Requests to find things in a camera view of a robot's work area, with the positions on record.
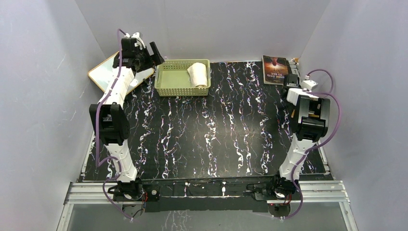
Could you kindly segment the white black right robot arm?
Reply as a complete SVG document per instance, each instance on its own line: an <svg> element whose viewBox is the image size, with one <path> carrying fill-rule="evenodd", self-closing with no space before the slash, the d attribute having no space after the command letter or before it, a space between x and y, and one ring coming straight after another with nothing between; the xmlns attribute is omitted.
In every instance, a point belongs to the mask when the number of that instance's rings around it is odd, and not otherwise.
<svg viewBox="0 0 408 231"><path fill-rule="evenodd" d="M293 137L286 158L279 167L279 176L295 181L299 180L309 149L328 132L331 101L302 88L299 77L294 74L285 75L283 89Z"/></svg>

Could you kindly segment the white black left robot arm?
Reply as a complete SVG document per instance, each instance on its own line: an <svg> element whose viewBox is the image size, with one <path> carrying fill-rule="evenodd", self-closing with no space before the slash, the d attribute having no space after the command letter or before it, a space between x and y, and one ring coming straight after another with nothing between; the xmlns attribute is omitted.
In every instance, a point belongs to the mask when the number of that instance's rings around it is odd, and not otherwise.
<svg viewBox="0 0 408 231"><path fill-rule="evenodd" d="M144 193L142 185L134 182L138 171L130 156L128 138L130 124L123 104L128 88L137 73L154 68L164 62L154 42L150 54L139 33L120 39L119 52L114 57L112 78L102 98L89 107L90 118L96 135L95 164L100 167L110 161L116 168L115 180L129 183L125 194L139 200Z"/></svg>

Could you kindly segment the white terry towel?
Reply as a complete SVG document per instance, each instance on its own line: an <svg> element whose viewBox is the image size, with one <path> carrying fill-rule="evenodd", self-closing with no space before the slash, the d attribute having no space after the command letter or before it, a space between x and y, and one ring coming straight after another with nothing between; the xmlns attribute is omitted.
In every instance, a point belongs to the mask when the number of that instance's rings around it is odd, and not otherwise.
<svg viewBox="0 0 408 231"><path fill-rule="evenodd" d="M188 69L191 86L194 88L207 87L207 67L203 63L194 63Z"/></svg>

